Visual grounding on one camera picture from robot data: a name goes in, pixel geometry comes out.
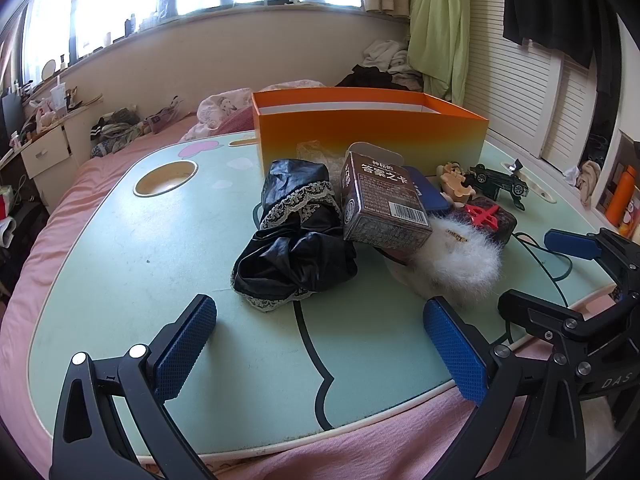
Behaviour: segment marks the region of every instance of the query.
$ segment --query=barcode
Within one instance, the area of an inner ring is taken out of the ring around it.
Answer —
[[[395,202],[389,202],[389,209],[391,209],[391,216],[395,218],[401,218],[402,220],[407,220],[415,224],[429,225],[427,216],[420,210],[402,204],[396,204]]]

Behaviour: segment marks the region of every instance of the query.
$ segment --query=light green table surface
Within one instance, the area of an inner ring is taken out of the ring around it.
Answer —
[[[87,224],[52,287],[31,346],[30,393],[49,433],[75,352],[99,359],[149,343],[201,293],[216,301],[218,323],[180,395],[166,404],[196,452],[245,450],[232,455],[250,456],[261,451],[255,448],[322,431],[314,411],[322,376],[303,344],[294,307],[265,314],[230,289],[232,266],[255,231],[252,211],[263,181],[257,147],[228,146],[245,136],[218,137],[220,147],[188,157],[199,165],[191,180],[171,192],[139,198],[132,192],[135,183],[153,168],[180,159],[178,152],[189,144],[149,155],[131,168]],[[504,160],[511,159],[485,144],[481,162],[486,167],[500,170]],[[530,192],[523,199],[525,212],[513,207],[505,191],[498,202],[516,215],[516,230],[541,245],[550,228],[590,231],[561,198],[549,204]],[[385,416],[450,379],[422,326],[424,300],[391,277],[376,251],[362,245],[357,251],[353,280],[302,302],[315,352],[334,377],[321,410],[334,428]],[[555,256],[542,258],[552,274],[561,274]],[[611,283],[597,264],[574,260],[559,286],[573,304],[608,292]],[[540,265],[512,238],[494,295],[463,312],[488,340],[504,332],[496,304],[509,288],[561,303]],[[126,404],[117,405],[134,450],[148,454]]]

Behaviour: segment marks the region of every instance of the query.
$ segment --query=black cloth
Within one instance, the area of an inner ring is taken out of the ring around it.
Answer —
[[[503,36],[561,50],[588,68],[595,52],[598,90],[609,93],[614,71],[610,34],[615,14],[605,0],[504,0]]]
[[[232,286],[261,310],[322,292],[356,275],[353,243],[342,222],[324,164],[282,159],[262,188],[258,231],[240,254]]]
[[[336,86],[408,90],[406,86],[394,83],[392,81],[393,75],[389,72],[380,72],[377,66],[356,65],[351,70],[353,73],[345,77]]]

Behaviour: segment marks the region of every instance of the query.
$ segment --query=nightstand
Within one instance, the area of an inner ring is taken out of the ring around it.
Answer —
[[[100,97],[94,104],[70,112],[58,126],[30,141],[20,152],[27,175],[50,214],[73,184],[78,168],[89,160],[91,127],[101,115]]]

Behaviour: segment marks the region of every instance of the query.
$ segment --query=black satin cloth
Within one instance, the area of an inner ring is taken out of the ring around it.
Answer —
[[[356,251],[353,243],[342,239],[333,196],[310,199],[327,187],[330,189],[329,173],[324,164],[290,158],[271,164],[262,188],[261,227],[232,273],[234,290],[257,308],[272,310],[279,303],[328,290],[356,275]],[[290,212],[301,200],[308,201],[306,213]],[[272,225],[272,209],[284,211],[275,217],[276,222],[282,221],[278,225]],[[301,214],[310,215],[303,219]]]

